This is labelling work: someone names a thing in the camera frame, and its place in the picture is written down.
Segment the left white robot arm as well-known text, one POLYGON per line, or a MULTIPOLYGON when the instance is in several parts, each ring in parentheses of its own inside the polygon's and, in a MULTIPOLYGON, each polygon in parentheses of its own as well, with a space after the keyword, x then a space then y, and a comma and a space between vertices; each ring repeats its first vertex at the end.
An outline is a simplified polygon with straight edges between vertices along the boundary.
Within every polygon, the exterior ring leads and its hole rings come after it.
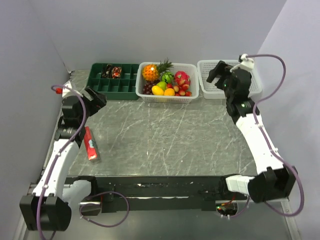
POLYGON ((65 187, 71 164, 84 140, 85 124, 89 117, 106 106, 105 95, 87 86, 85 95, 68 82, 51 87, 62 96, 62 116, 54 133, 53 150, 42 177, 30 195, 21 198, 19 207, 30 231, 65 231, 72 211, 83 199, 95 200, 99 188, 94 177, 77 177, 65 187))

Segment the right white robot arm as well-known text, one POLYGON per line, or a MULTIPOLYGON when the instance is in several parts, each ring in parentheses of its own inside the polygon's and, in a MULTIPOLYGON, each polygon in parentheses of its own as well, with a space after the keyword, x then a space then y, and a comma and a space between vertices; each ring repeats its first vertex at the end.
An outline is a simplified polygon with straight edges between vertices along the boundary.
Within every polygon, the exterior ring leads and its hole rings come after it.
POLYGON ((214 79, 217 79, 215 86, 224 92, 227 113, 245 138, 257 171, 256 176, 233 174, 225 177, 218 187, 219 195, 228 200, 241 193, 251 197, 255 203, 287 198, 296 178, 272 154, 275 147, 268 135, 262 133, 262 116, 249 96, 252 83, 250 71, 232 67, 220 60, 209 71, 206 81, 212 83, 214 79))

